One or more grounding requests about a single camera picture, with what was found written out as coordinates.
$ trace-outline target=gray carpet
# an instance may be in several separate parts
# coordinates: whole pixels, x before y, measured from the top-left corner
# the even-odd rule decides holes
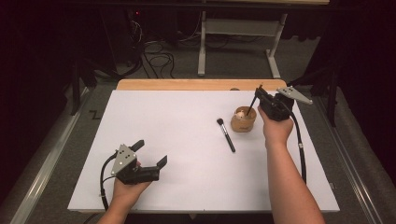
[[[215,49],[215,47],[221,46],[223,44],[222,40],[213,40],[213,42],[208,43],[213,49],[207,50],[205,78],[271,78],[268,64],[263,55],[263,46],[269,45],[270,40],[264,38],[249,42],[251,38],[248,37],[239,40],[233,41],[220,49]],[[294,38],[281,41],[276,52],[276,61],[284,80],[289,82],[304,72],[317,43],[317,40],[299,42]],[[159,48],[159,46],[151,46],[147,51],[155,51],[156,49],[153,48]],[[178,48],[174,48],[163,45],[163,50],[172,52],[175,56],[174,77],[197,78],[198,46],[179,45]],[[155,77],[149,71],[146,62],[145,67],[149,75]],[[166,66],[163,69],[163,76],[169,78],[169,72],[170,66]],[[129,78],[146,77],[143,69],[129,76]],[[80,118],[68,139],[63,155],[28,223],[83,223],[90,216],[89,214],[70,212],[67,210],[67,205],[100,124],[99,119],[92,119],[92,112],[90,111],[96,110],[97,117],[101,117],[110,93],[117,85],[112,80],[98,78],[98,81],[98,86],[92,90],[89,101],[81,108]],[[307,87],[300,88],[300,90],[302,93],[309,95]],[[327,223],[370,223],[367,221],[366,215],[361,209],[361,204],[349,182],[326,122],[320,115],[318,99],[316,98],[314,101],[314,105],[299,104],[299,107],[326,176],[329,182],[335,185],[333,192],[341,208],[341,212],[325,214],[326,221]],[[359,124],[351,115],[341,91],[338,92],[336,122],[337,130],[342,136],[363,182],[373,196],[373,201],[383,223],[396,223],[395,189],[371,151],[364,135],[362,135]],[[25,173],[7,198],[6,205],[0,210],[0,223],[9,223],[12,219],[40,164],[45,159],[46,153],[48,154],[48,149],[43,147],[32,158]],[[99,217],[100,215],[90,223],[94,223]],[[133,223],[190,222],[185,215],[131,215],[129,218]],[[271,217],[268,217],[268,215],[218,215],[202,217],[202,223],[255,223],[268,219],[271,223]]]

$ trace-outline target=metal stand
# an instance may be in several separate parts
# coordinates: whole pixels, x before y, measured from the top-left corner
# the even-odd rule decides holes
[[[222,20],[207,19],[206,12],[202,12],[201,17],[201,47],[198,60],[198,77],[205,76],[205,37],[206,34],[222,34],[222,35],[265,35],[273,36],[274,43],[271,49],[265,51],[268,63],[271,68],[273,78],[280,78],[277,69],[275,52],[282,35],[288,14],[282,14],[280,21],[240,21],[240,20]]]

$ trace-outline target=wires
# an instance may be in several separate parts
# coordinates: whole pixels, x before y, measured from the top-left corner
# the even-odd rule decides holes
[[[304,154],[304,145],[303,140],[301,139],[300,127],[298,125],[297,118],[295,117],[294,113],[285,105],[285,103],[280,102],[283,107],[289,112],[291,118],[294,121],[297,131],[297,140],[298,140],[298,148],[300,150],[300,164],[301,164],[301,177],[306,184],[306,164],[305,164],[305,154]]]
[[[106,198],[106,191],[105,191],[103,184],[105,183],[106,180],[108,180],[108,178],[104,180],[103,175],[105,173],[107,164],[117,157],[117,153],[118,153],[118,151],[116,151],[112,156],[110,156],[105,161],[105,163],[102,166],[102,171],[100,173],[100,196],[102,197],[102,203],[103,203],[103,207],[105,208],[105,210],[108,209],[108,202],[107,202],[107,198]]]
[[[148,51],[148,48],[152,46],[158,46],[159,48],[153,51]],[[175,57],[171,53],[163,52],[163,45],[161,44],[161,42],[159,41],[148,42],[145,46],[145,52],[143,53],[143,56],[156,78],[164,78],[163,70],[168,65],[170,65],[171,67],[169,71],[169,76],[171,78],[175,78],[173,76],[173,70],[175,68]],[[147,77],[151,78],[145,65],[143,65],[143,68],[145,70]]]

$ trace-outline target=wrist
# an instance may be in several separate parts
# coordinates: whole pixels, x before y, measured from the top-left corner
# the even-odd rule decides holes
[[[267,150],[281,150],[288,148],[286,142],[273,142],[273,141],[265,141],[265,147],[267,148]]]

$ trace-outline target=cable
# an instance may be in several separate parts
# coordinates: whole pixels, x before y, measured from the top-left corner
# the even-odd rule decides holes
[[[305,164],[305,154],[304,154],[304,145],[303,145],[303,140],[301,139],[301,133],[300,133],[300,127],[298,125],[297,118],[295,117],[294,113],[285,105],[285,103],[280,102],[286,110],[288,110],[289,114],[291,115],[291,118],[294,121],[294,124],[296,126],[296,131],[297,131],[297,140],[298,140],[298,148],[300,150],[300,164],[301,164],[301,177],[303,178],[303,181],[306,184],[306,164]]]
[[[90,215],[90,216],[87,218],[87,220],[84,221],[83,224],[89,223],[89,222],[90,222],[94,217],[96,217],[97,215],[99,215],[99,214],[95,213],[95,214]]]
[[[101,173],[100,173],[100,196],[102,197],[103,207],[105,208],[106,211],[107,211],[107,209],[108,209],[108,202],[107,202],[107,198],[106,198],[106,191],[105,191],[105,188],[104,188],[104,186],[103,186],[103,183],[105,182],[105,181],[103,180],[103,175],[104,175],[104,173],[105,173],[105,169],[106,169],[107,164],[108,164],[109,162],[111,162],[112,160],[114,160],[114,159],[117,157],[117,153],[118,153],[118,151],[116,151],[112,156],[110,156],[110,157],[105,161],[105,163],[104,163],[103,166],[102,166],[102,171],[101,171]]]
[[[147,52],[147,48],[148,48],[149,46],[152,46],[152,45],[158,45],[158,46],[160,46],[160,48],[157,49],[157,50],[155,50],[155,51],[152,51],[152,52]],[[162,45],[161,43],[159,43],[159,42],[157,42],[157,41],[156,41],[156,42],[149,42],[149,43],[147,43],[146,46],[145,46],[145,51],[144,51],[144,53],[143,53],[143,56],[144,56],[144,58],[145,58],[147,64],[148,64],[149,67],[151,68],[151,70],[152,70],[152,72],[154,73],[154,75],[155,75],[156,78],[160,78],[160,77],[161,77],[161,78],[164,78],[164,77],[163,77],[163,69],[164,69],[167,65],[169,65],[169,64],[171,64],[171,70],[169,71],[169,76],[170,76],[171,78],[175,78],[175,77],[173,76],[173,70],[174,70],[174,68],[175,68],[175,58],[174,58],[173,54],[168,53],[168,52],[162,53],[162,51],[163,51],[163,45]],[[155,61],[158,60],[158,59],[161,59],[161,60],[165,59],[165,61],[164,61],[164,63],[155,63]],[[146,67],[145,67],[144,65],[143,65],[143,68],[144,68],[144,70],[145,70],[145,72],[146,72],[146,75],[147,75],[148,78],[149,78],[149,73],[148,73],[148,71],[146,70]],[[158,73],[158,72],[155,70],[155,68],[161,68],[161,69],[160,69],[160,72]]]

